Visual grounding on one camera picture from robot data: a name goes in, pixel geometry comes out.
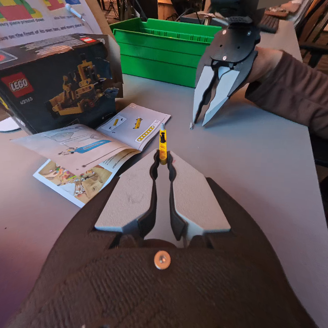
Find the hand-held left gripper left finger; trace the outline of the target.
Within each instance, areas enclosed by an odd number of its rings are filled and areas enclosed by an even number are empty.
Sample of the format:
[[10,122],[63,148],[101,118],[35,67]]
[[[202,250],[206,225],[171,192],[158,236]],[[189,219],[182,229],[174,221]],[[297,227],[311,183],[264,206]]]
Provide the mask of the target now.
[[95,229],[144,238],[155,226],[157,169],[155,149],[121,174]]

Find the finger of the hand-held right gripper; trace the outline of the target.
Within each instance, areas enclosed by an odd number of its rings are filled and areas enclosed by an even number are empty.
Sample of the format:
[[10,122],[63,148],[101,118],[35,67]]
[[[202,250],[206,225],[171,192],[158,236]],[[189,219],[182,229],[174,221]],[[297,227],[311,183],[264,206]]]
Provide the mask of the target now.
[[228,67],[220,67],[218,69],[218,84],[215,89],[215,95],[204,114],[202,126],[205,126],[228,100],[228,94],[239,73],[240,71],[229,69]]
[[203,106],[209,104],[211,100],[212,88],[216,81],[216,78],[217,74],[211,66],[203,67],[194,92],[193,124],[197,122]]

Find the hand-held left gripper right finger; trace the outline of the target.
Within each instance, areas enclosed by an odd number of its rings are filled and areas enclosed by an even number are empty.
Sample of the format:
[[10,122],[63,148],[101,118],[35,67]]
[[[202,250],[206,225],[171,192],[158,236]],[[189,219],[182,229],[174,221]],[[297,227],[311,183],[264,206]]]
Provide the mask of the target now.
[[168,152],[170,179],[170,225],[177,241],[190,242],[195,236],[225,233],[231,226],[206,177]]

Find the yellow lego beam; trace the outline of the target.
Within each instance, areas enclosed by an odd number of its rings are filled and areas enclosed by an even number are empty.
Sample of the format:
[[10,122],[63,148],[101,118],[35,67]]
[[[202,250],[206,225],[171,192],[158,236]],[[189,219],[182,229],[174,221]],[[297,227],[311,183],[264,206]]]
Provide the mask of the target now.
[[167,164],[167,133],[164,123],[161,123],[159,131],[159,161],[161,165]]

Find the person's right forearm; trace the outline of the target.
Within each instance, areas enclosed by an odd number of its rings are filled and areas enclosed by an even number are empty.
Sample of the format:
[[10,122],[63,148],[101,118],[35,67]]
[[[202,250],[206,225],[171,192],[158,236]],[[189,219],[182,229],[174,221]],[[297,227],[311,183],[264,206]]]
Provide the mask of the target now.
[[285,51],[264,82],[248,83],[245,98],[328,139],[328,77]]

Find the open lego instruction booklet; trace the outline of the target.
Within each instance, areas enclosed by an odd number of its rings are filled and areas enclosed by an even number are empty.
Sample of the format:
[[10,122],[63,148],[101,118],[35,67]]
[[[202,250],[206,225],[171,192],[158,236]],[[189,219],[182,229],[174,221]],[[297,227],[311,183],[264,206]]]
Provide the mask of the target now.
[[47,158],[33,177],[82,208],[126,161],[147,147],[170,118],[131,103],[97,129],[72,124],[12,142]]

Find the black lego set box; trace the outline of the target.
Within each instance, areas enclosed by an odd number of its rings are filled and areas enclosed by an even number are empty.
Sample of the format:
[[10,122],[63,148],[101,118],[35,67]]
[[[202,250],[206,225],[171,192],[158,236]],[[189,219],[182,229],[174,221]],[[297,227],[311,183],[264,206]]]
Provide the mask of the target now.
[[123,97],[120,47],[110,35],[70,34],[1,49],[1,109],[28,134],[93,129]]

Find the person's right hand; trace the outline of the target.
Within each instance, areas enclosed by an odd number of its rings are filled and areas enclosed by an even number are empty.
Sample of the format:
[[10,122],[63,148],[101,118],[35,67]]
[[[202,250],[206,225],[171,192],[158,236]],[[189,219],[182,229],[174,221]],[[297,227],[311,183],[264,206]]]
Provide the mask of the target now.
[[256,47],[255,50],[257,51],[257,56],[246,83],[264,82],[276,68],[283,55],[283,51],[271,48]]

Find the black keyboard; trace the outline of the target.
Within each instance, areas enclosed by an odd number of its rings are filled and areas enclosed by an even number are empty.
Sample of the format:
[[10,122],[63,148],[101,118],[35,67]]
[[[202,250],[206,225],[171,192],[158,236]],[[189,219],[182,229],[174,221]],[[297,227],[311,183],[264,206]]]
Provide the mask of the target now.
[[263,32],[275,34],[278,31],[279,22],[279,18],[264,14],[263,18],[258,24],[258,28]]

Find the green plastic bin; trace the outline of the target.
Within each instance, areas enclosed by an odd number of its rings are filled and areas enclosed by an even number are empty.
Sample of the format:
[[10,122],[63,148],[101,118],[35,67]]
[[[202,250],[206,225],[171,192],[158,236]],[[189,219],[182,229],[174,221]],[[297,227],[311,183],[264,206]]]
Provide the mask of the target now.
[[123,74],[195,87],[196,69],[222,29],[193,23],[133,18],[110,25]]

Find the dark wooden chair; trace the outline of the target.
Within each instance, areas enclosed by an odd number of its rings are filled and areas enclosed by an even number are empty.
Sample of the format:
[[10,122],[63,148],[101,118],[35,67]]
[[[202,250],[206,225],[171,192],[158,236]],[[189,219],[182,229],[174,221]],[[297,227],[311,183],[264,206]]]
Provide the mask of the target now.
[[308,65],[315,68],[322,56],[328,54],[328,46],[316,43],[328,23],[328,1],[313,1],[306,15],[297,26],[297,39],[304,58],[310,55]]

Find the white round plate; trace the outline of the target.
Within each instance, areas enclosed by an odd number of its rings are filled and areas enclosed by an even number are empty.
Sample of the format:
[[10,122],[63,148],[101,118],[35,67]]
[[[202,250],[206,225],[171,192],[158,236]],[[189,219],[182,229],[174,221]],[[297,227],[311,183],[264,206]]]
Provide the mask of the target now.
[[2,121],[0,121],[0,132],[1,133],[10,133],[10,132],[14,132],[14,131],[17,131],[20,129],[21,129],[20,126],[11,117],[7,117],[7,118],[3,119]]

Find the printed task instruction sheet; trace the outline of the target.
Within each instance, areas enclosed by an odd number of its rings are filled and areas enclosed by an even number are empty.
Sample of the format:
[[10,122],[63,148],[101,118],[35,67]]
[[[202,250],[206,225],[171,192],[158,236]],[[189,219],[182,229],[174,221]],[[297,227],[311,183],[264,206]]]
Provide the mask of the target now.
[[86,1],[0,1],[1,49],[74,33],[102,34]]

